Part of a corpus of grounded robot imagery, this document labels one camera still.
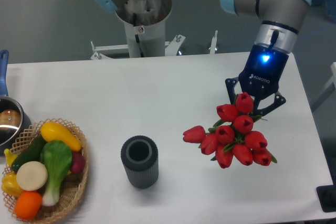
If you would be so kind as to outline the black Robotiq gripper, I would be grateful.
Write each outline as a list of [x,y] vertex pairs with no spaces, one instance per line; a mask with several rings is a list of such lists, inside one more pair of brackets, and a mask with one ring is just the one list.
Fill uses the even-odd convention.
[[[288,58],[288,54],[253,45],[243,71],[238,77],[225,80],[230,103],[234,103],[236,96],[242,92],[254,96],[254,109],[251,113],[254,122],[285,104],[286,98],[278,89]],[[273,102],[259,109],[261,100],[272,94],[274,94]]]

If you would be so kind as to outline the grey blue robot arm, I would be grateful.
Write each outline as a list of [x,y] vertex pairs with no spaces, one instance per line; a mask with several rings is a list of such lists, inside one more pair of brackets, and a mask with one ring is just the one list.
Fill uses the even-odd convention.
[[[165,56],[165,22],[172,0],[94,0],[104,11],[123,21],[132,58]],[[243,71],[226,79],[231,102],[235,86],[254,99],[253,118],[267,115],[285,103],[279,80],[296,42],[312,0],[219,0],[221,8],[235,15],[255,15],[261,27]]]

